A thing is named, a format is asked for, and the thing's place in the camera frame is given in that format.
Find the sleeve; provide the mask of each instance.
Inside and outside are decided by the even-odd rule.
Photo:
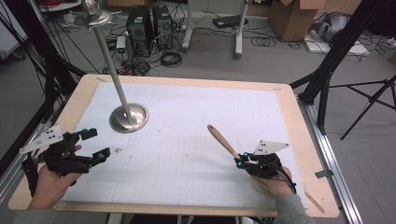
[[[314,224],[315,220],[305,214],[300,196],[282,195],[276,198],[277,217],[275,224]]]
[[[27,210],[15,213],[14,224],[52,224],[55,222],[56,210]]]

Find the computer tower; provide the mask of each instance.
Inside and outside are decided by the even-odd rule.
[[[168,7],[152,7],[152,18],[158,49],[171,49],[173,47],[173,23]]]
[[[148,57],[151,54],[150,45],[154,38],[149,6],[132,6],[126,29],[134,56]]]

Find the round metal base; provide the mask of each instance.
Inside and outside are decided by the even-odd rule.
[[[140,104],[128,104],[136,123],[131,124],[126,117],[123,106],[117,107],[110,115],[110,126],[118,133],[133,133],[142,129],[149,120],[149,111]]]

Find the metal pole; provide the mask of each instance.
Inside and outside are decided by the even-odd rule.
[[[103,35],[103,32],[102,32],[102,28],[99,26],[96,26],[96,27],[93,27],[93,30],[95,31],[96,38],[98,39],[100,49],[102,50],[103,55],[105,56],[105,61],[107,63],[107,67],[110,71],[110,75],[111,75],[111,78],[113,79],[114,85],[116,86],[116,90],[117,90],[117,93],[119,94],[122,107],[125,110],[126,117],[128,118],[129,123],[132,126],[136,125],[137,124],[136,117],[132,116],[131,110],[129,109],[129,106],[128,106],[128,103],[126,102],[119,76],[117,75],[116,68],[114,67],[114,64],[111,60],[110,52],[108,51],[108,48],[107,48],[107,44],[106,44],[105,36]]]

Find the floor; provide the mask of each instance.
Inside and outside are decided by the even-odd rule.
[[[213,15],[208,14],[197,25],[215,28],[211,23],[213,18]],[[122,16],[116,21],[118,24],[124,22],[125,17]],[[266,19],[250,18],[247,28],[263,26],[267,26]],[[105,33],[108,34],[110,29],[111,27],[104,27]],[[270,28],[260,30],[263,31],[270,31]],[[93,32],[75,29],[68,34],[96,68],[104,66],[105,62]],[[67,38],[64,44],[73,65],[95,73]],[[366,47],[374,49],[375,44]],[[196,30],[192,35],[190,49],[187,53],[182,53],[181,66],[159,66],[156,67],[158,70],[151,69],[148,76],[291,83],[315,71],[325,57],[323,54],[308,53],[303,44],[298,49],[293,49],[288,43],[278,40],[274,47],[255,47],[250,39],[244,38],[242,58],[236,59],[233,51],[234,37],[231,35]],[[373,50],[361,62],[354,56],[345,57],[335,71],[331,85],[390,79],[396,74],[396,67],[387,62],[391,53],[390,50],[380,55]],[[29,60],[9,58],[0,64],[0,73],[0,142],[3,146],[0,156],[3,156],[44,99]],[[380,87],[382,85],[377,84],[361,86],[358,89],[371,95]],[[294,92],[297,94],[303,90],[304,86]],[[380,99],[392,105],[390,89]],[[367,102],[367,98],[347,88],[330,89],[326,133],[362,221],[396,223],[396,175],[392,165],[396,161],[396,153],[393,151],[396,146],[395,111],[374,104],[346,139],[340,140]],[[8,199],[6,197],[0,205],[1,223],[12,223],[14,212],[7,208]],[[131,216],[127,216],[123,223],[128,223],[130,218]],[[106,223],[106,214],[60,212],[56,221],[82,222]],[[341,211],[338,218],[317,218],[316,222],[332,224],[347,223],[347,220]]]

